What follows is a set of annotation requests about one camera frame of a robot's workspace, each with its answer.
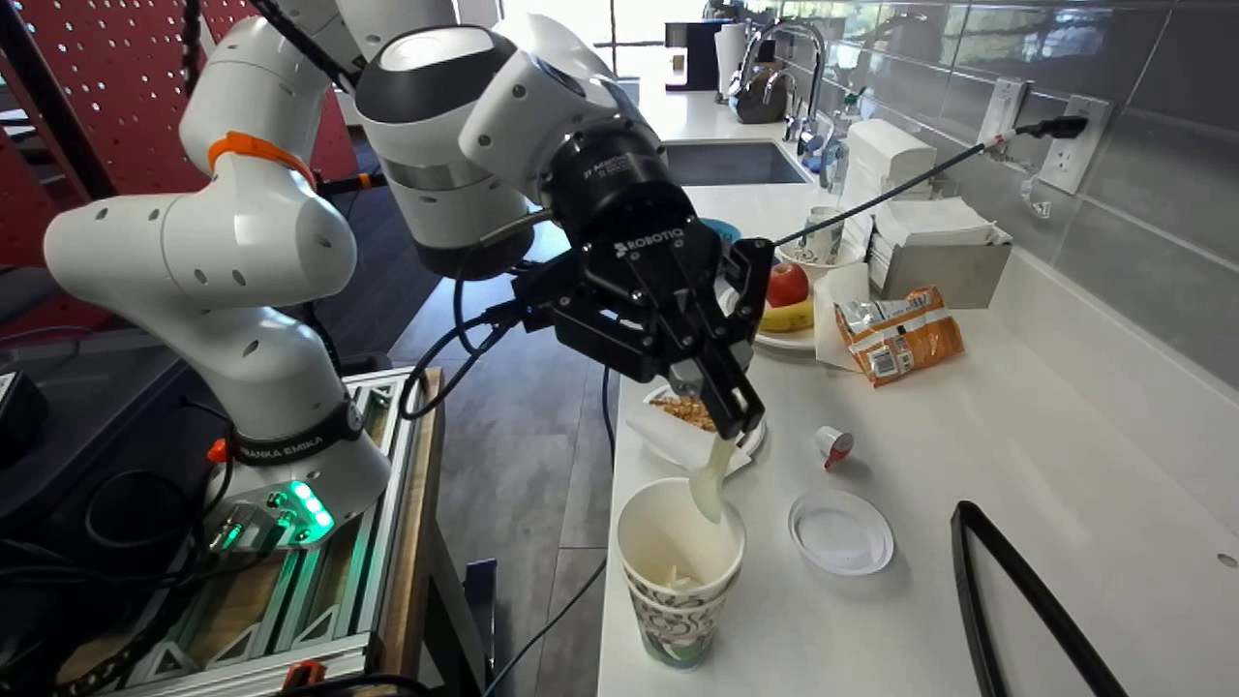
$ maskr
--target food package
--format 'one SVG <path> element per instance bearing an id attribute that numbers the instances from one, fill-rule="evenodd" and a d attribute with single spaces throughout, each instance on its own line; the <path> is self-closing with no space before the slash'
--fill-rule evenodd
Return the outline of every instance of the food package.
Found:
<path id="1" fill-rule="evenodd" d="M 879 387 L 963 351 L 961 326 L 936 286 L 905 296 L 839 303 L 837 326 L 856 367 Z"/>

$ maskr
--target floor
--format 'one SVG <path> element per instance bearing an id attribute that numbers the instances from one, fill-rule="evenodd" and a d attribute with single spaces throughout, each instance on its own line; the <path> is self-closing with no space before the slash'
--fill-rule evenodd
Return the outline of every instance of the floor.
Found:
<path id="1" fill-rule="evenodd" d="M 451 286 L 393 349 L 415 362 L 452 326 Z M 503 303 L 506 282 L 478 282 L 478 308 Z M 512 329 L 444 401 L 441 529 L 452 562 L 501 562 L 501 649 L 530 640 L 604 562 L 614 449 L 601 414 L 604 367 L 561 349 L 554 331 Z M 512 675 L 506 697 L 588 697 L 601 659 L 601 584 Z"/>

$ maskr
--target paper cup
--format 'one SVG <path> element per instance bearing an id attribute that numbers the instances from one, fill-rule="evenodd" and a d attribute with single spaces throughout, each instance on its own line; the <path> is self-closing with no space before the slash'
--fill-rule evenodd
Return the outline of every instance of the paper cup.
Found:
<path id="1" fill-rule="evenodd" d="M 619 557 L 646 649 L 694 667 L 714 649 L 715 607 L 740 576 L 743 529 L 694 503 L 690 480 L 655 480 L 619 511 Z"/>

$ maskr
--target white countertop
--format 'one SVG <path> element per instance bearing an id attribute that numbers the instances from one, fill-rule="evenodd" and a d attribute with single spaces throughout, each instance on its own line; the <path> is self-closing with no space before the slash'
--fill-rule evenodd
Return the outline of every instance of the white countertop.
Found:
<path id="1" fill-rule="evenodd" d="M 669 122 L 694 131 L 690 122 L 706 119 L 699 108 L 690 101 L 690 116 Z M 775 231 L 796 228 L 815 197 L 820 193 L 810 187 L 694 188 L 701 212 Z M 1060 371 L 1058 356 L 1021 338 L 1028 326 L 1055 331 L 1058 321 L 1067 329 L 1082 321 L 1112 331 L 1118 321 L 1076 290 L 1060 290 L 1060 277 L 1021 251 L 1011 256 L 999 303 L 956 318 L 963 361 L 879 391 L 810 356 L 758 349 L 750 383 L 768 398 L 770 433 L 754 465 L 728 480 L 746 529 L 746 562 L 722 610 L 722 641 L 694 669 L 655 662 L 641 641 L 624 571 L 610 564 L 601 697 L 977 691 L 954 584 L 950 513 L 956 498 L 977 498 L 1006 529 L 1132 691 L 1234 691 L 1239 569 L 1221 562 L 1221 552 L 1239 557 L 1234 529 L 1181 486 L 1174 460 L 1144 445 L 1147 433 L 1132 433 L 1123 405 L 1109 409 L 1103 393 L 1082 383 L 1085 371 Z M 1163 367 L 1163 351 L 1140 345 L 1109 361 L 1128 361 L 1123 376 L 1136 383 L 1165 371 L 1181 376 L 1179 387 L 1193 387 L 1181 362 Z M 1179 418 L 1193 418 L 1174 414 L 1185 398 L 1193 401 L 1188 387 L 1165 401 L 1165 437 L 1179 437 Z M 614 524 L 641 482 L 674 476 L 624 424 L 624 409 L 646 391 L 619 387 Z M 1209 383 L 1209 393 L 1214 414 L 1239 414 L 1230 391 Z M 856 433 L 856 460 L 839 476 L 824 476 L 807 449 L 807 433 L 820 422 Z M 1214 440 L 1185 440 L 1181 455 L 1239 454 L 1234 429 L 1203 437 Z M 850 486 L 890 517 L 899 552 L 887 571 L 829 582 L 798 557 L 785 511 L 815 486 Z M 983 582 L 999 645 L 1020 645 L 1005 649 L 1015 691 L 1085 691 L 1020 593 L 994 571 Z"/>

